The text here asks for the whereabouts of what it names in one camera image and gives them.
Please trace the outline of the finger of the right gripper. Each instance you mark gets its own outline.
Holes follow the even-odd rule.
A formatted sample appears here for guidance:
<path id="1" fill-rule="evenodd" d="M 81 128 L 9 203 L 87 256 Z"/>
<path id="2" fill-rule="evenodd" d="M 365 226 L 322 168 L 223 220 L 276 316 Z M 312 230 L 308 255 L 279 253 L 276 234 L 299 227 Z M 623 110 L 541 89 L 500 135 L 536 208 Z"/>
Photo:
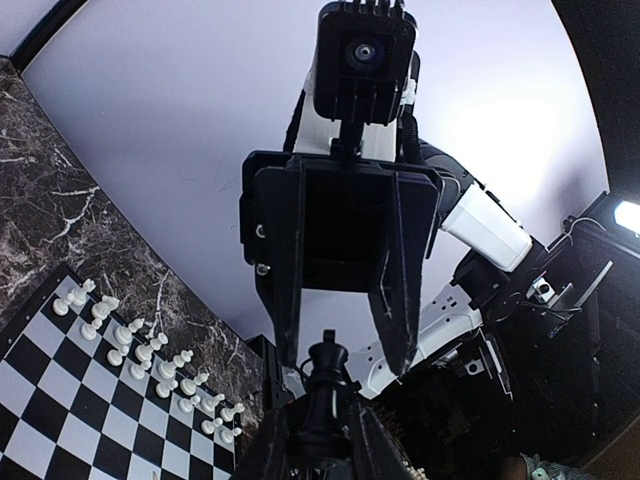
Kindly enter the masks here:
<path id="1" fill-rule="evenodd" d="M 264 228 L 270 273 L 258 282 L 274 325 L 280 362 L 297 363 L 304 265 L 305 176 L 299 170 L 268 167 L 255 176 L 258 218 Z"/>
<path id="2" fill-rule="evenodd" d="M 439 197 L 431 178 L 415 172 L 393 173 L 386 189 L 368 298 L 388 368 L 398 377 L 417 351 L 422 268 L 437 231 Z"/>

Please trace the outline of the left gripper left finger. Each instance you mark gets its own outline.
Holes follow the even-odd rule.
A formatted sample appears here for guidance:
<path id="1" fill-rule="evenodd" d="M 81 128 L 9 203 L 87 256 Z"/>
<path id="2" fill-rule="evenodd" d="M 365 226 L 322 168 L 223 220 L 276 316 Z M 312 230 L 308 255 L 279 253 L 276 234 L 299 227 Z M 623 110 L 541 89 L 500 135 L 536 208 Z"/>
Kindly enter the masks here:
<path id="1" fill-rule="evenodd" d="M 268 411 L 234 472 L 235 479 L 309 479 L 309 401 Z"/>

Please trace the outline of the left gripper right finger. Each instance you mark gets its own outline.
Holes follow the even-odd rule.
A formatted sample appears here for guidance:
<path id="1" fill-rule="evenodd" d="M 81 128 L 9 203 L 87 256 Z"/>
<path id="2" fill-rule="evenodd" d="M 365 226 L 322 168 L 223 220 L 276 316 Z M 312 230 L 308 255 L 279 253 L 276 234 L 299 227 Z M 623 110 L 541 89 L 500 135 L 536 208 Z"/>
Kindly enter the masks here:
<path id="1" fill-rule="evenodd" d="M 344 422 L 351 445 L 351 478 L 411 479 L 403 458 L 376 413 L 359 397 L 345 401 Z"/>

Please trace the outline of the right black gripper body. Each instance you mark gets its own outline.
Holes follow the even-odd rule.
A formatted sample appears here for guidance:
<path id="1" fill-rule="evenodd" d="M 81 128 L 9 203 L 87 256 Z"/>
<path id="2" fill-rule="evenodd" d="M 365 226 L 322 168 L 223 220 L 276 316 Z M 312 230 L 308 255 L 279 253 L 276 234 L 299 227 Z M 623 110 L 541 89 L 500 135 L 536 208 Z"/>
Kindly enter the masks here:
<path id="1" fill-rule="evenodd" d="M 258 218 L 255 176 L 265 168 L 299 170 L 305 176 L 303 289 L 369 293 L 380 250 L 386 189 L 395 172 L 425 174 L 444 190 L 440 173 L 426 165 L 254 151 L 242 164 L 240 239 L 255 284 L 266 280 L 264 228 Z"/>

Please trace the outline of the black king chess piece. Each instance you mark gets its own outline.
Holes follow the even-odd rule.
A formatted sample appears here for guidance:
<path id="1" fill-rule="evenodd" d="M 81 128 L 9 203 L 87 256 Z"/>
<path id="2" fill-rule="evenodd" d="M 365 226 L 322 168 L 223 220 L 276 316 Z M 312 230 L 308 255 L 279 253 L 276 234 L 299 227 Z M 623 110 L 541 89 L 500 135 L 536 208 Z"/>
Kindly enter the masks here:
<path id="1" fill-rule="evenodd" d="M 336 332 L 327 329 L 309 348 L 312 371 L 307 381 L 308 410 L 293 441 L 300 461 L 319 469 L 330 469 L 350 454 L 350 442 L 338 419 L 338 391 L 346 386 L 343 369 L 348 358 L 336 342 Z"/>

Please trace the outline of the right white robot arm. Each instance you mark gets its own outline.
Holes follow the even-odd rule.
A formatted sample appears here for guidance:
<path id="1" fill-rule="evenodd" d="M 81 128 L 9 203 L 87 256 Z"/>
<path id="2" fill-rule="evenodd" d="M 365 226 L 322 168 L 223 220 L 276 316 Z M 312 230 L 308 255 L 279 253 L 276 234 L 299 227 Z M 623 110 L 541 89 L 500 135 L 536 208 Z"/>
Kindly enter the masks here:
<path id="1" fill-rule="evenodd" d="M 419 141 L 385 156 L 252 152 L 240 240 L 273 324 L 298 363 L 304 290 L 364 294 L 377 340 L 350 365 L 367 397 L 511 314 L 544 247 L 455 159 Z"/>

